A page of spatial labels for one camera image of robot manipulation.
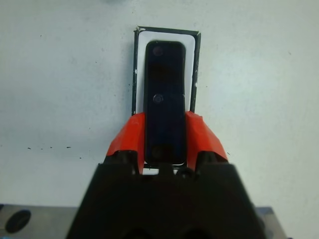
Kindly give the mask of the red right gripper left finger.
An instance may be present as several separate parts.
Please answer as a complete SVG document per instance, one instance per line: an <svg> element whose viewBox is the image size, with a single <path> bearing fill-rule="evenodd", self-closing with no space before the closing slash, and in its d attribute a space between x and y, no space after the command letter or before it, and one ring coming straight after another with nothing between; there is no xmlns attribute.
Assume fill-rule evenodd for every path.
<svg viewBox="0 0 319 239"><path fill-rule="evenodd" d="M135 151L137 153L138 170L142 173L145 163L144 143L145 113L134 114L112 140L106 155L112 156L118 151Z"/></svg>

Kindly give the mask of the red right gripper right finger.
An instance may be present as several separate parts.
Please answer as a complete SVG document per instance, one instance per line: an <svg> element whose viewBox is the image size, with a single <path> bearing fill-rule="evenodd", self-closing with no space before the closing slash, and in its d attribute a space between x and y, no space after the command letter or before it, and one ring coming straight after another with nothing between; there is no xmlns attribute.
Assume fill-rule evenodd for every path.
<svg viewBox="0 0 319 239"><path fill-rule="evenodd" d="M198 155L201 152L213 153L217 162L228 163L226 152L213 131L204 122L203 117L191 111L185 113L187 167L194 170L198 163Z"/></svg>

